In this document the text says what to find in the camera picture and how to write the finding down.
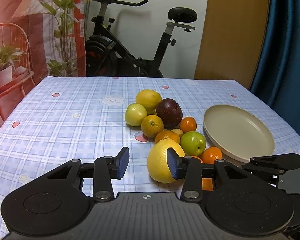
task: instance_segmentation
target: chair backrest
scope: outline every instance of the chair backrest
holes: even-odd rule
[[[19,57],[20,61],[15,61],[15,68],[22,66],[32,71],[30,44],[25,31],[13,23],[0,23],[0,47],[8,45],[25,52]]]

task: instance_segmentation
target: blue curtain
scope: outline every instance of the blue curtain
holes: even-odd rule
[[[300,0],[270,0],[250,91],[300,135]]]

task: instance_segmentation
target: light green apple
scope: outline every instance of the light green apple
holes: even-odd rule
[[[147,110],[140,104],[130,104],[127,107],[124,120],[128,125],[140,126],[142,120],[148,115]]]
[[[201,133],[186,132],[181,137],[180,146],[186,155],[199,156],[206,149],[206,139]]]

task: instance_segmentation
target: exercise bike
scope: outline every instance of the exercise bike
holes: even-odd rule
[[[194,10],[182,7],[172,8],[168,12],[168,19],[174,22],[167,22],[166,30],[162,34],[154,59],[135,58],[111,33],[111,24],[114,23],[115,19],[109,18],[108,26],[104,25],[106,9],[108,4],[111,3],[137,7],[146,4],[148,0],[143,0],[139,3],[119,0],[91,1],[100,2],[101,8],[98,16],[91,19],[95,24],[93,35],[85,42],[87,76],[163,77],[159,67],[168,45],[174,46],[176,43],[175,39],[170,39],[174,27],[184,28],[186,32],[195,30],[193,26],[179,23],[196,21],[197,13]]]

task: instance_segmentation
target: black bike saddle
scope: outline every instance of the black bike saddle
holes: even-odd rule
[[[169,10],[168,19],[181,23],[192,23],[197,20],[197,13],[184,7],[175,7]]]

